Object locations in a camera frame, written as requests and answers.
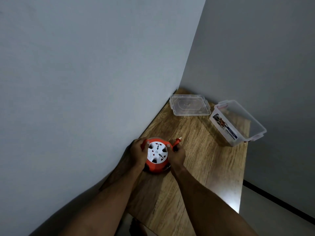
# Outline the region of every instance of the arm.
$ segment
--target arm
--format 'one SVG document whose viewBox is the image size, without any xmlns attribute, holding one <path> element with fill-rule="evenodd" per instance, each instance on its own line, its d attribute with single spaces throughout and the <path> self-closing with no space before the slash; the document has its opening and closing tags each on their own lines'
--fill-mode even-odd
<svg viewBox="0 0 315 236">
<path fill-rule="evenodd" d="M 134 140 L 131 146 L 131 155 L 135 159 L 134 166 L 118 181 L 101 191 L 68 226 L 60 236 L 112 236 L 118 227 L 124 213 L 132 186 L 144 168 L 147 160 L 149 143 L 144 150 L 141 144 L 145 138 Z"/>
<path fill-rule="evenodd" d="M 173 152 L 168 147 L 168 160 L 185 207 L 199 235 L 257 235 L 246 221 L 211 190 L 200 184 L 184 167 L 185 150 L 178 146 Z"/>
</svg>

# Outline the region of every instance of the person's right hand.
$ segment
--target person's right hand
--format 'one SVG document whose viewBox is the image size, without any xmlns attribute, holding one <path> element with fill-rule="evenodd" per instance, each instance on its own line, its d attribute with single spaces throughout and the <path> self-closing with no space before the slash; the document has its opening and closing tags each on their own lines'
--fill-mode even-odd
<svg viewBox="0 0 315 236">
<path fill-rule="evenodd" d="M 177 144 L 178 151 L 174 152 L 171 145 L 167 144 L 168 151 L 168 161 L 171 164 L 171 172 L 174 174 L 174 169 L 181 168 L 184 166 L 184 161 L 186 158 L 185 149 Z"/>
</svg>

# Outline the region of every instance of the wooden table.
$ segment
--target wooden table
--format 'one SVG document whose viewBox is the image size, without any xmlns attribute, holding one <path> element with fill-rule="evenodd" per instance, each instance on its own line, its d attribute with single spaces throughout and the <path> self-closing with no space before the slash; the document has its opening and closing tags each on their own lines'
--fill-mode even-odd
<svg viewBox="0 0 315 236">
<path fill-rule="evenodd" d="M 178 89 L 175 94 L 191 93 Z M 230 147 L 210 122 L 209 116 L 175 116 L 169 102 L 141 137 L 159 137 L 168 141 L 182 137 L 187 170 L 235 211 L 239 211 L 247 143 Z M 127 149 L 102 188 L 130 167 L 129 160 Z M 142 172 L 126 210 L 157 235 L 195 235 L 177 182 L 169 171 L 158 175 Z"/>
</svg>

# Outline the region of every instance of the black baseboard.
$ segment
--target black baseboard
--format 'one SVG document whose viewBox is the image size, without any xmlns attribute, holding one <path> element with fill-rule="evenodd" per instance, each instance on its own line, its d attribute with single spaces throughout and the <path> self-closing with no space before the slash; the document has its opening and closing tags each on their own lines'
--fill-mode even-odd
<svg viewBox="0 0 315 236">
<path fill-rule="evenodd" d="M 266 191 L 258 188 L 257 186 L 254 186 L 253 184 L 249 183 L 246 180 L 243 180 L 243 186 L 246 186 L 247 188 L 251 189 L 252 191 L 260 194 L 261 196 L 267 198 L 268 200 L 271 200 L 272 202 L 276 203 L 277 205 L 285 208 L 286 210 L 289 210 L 293 214 L 296 214 L 297 216 L 300 216 L 302 219 L 305 219 L 306 221 L 312 223 L 315 225 L 315 218 L 309 216 L 308 214 L 305 214 L 301 210 L 298 210 L 297 208 L 289 205 L 288 203 L 285 203 L 284 201 L 278 199 L 277 197 L 267 193 Z"/>
</svg>

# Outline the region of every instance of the clear plastic lid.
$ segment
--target clear plastic lid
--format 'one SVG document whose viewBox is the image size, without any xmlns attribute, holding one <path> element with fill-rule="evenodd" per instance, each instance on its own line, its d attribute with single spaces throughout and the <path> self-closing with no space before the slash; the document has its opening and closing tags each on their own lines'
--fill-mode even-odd
<svg viewBox="0 0 315 236">
<path fill-rule="evenodd" d="M 202 95 L 173 94 L 169 103 L 176 116 L 207 116 L 211 114 L 210 105 Z"/>
<path fill-rule="evenodd" d="M 215 108 L 226 117 L 240 134 L 242 134 L 246 141 L 254 141 L 267 132 L 267 130 L 235 100 L 219 102 Z"/>
</svg>

